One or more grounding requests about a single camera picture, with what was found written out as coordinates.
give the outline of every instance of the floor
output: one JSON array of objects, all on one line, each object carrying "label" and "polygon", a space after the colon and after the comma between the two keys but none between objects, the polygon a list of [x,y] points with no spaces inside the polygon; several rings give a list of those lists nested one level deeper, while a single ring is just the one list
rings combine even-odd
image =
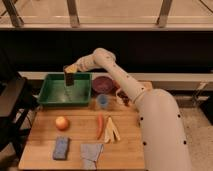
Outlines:
[{"label": "floor", "polygon": [[[182,120],[187,135],[189,151],[191,155],[192,171],[212,171],[213,170],[213,126],[209,123],[201,109],[195,107],[180,108]],[[29,127],[29,121],[26,121],[25,127]],[[3,156],[14,153],[12,146],[9,145],[0,153],[0,170],[3,165],[9,168],[3,170],[17,171],[17,160],[7,158],[2,161]]]},{"label": "floor", "polygon": [[[173,0],[168,23],[212,23],[212,0]],[[163,0],[76,0],[80,23],[155,24]],[[65,0],[18,0],[15,7],[27,24],[69,24],[69,12]],[[0,12],[5,10],[0,1]],[[8,16],[0,20],[8,24]]]}]

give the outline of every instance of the cable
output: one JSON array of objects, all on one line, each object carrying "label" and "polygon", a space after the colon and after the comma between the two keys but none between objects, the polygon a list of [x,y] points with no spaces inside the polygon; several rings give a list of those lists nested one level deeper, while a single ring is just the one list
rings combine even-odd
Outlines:
[{"label": "cable", "polygon": [[30,128],[32,128],[32,123],[31,123],[31,121],[30,121],[29,116],[26,116],[26,117],[27,117],[27,120],[28,120],[28,122],[29,122]]},{"label": "cable", "polygon": [[6,13],[7,13],[7,10],[5,10],[4,12],[2,12],[2,13],[0,14],[0,19],[1,19]]},{"label": "cable", "polygon": [[205,6],[213,14],[213,10],[205,2],[203,2],[202,0],[199,0],[199,1],[203,6]]}]

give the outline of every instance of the black wall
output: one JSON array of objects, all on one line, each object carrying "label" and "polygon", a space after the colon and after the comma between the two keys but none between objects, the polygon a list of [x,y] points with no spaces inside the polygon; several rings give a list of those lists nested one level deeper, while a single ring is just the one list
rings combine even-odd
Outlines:
[{"label": "black wall", "polygon": [[0,48],[22,71],[62,71],[97,47],[128,72],[213,70],[213,32],[0,31]]}]

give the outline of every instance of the blue cup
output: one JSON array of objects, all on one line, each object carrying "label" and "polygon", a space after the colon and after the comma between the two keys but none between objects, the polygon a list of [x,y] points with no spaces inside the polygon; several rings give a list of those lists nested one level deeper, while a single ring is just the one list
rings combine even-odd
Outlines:
[{"label": "blue cup", "polygon": [[99,94],[97,96],[97,102],[98,102],[98,105],[102,108],[102,109],[106,109],[108,104],[109,104],[109,100],[108,100],[108,97],[107,95],[105,94]]}]

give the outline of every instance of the blue sponge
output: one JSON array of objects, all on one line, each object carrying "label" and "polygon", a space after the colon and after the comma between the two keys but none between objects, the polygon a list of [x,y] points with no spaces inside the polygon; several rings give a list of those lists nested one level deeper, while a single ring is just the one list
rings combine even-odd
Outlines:
[{"label": "blue sponge", "polygon": [[57,137],[56,138],[55,149],[53,152],[54,160],[66,160],[67,159],[69,142],[70,142],[70,139],[67,137]]}]

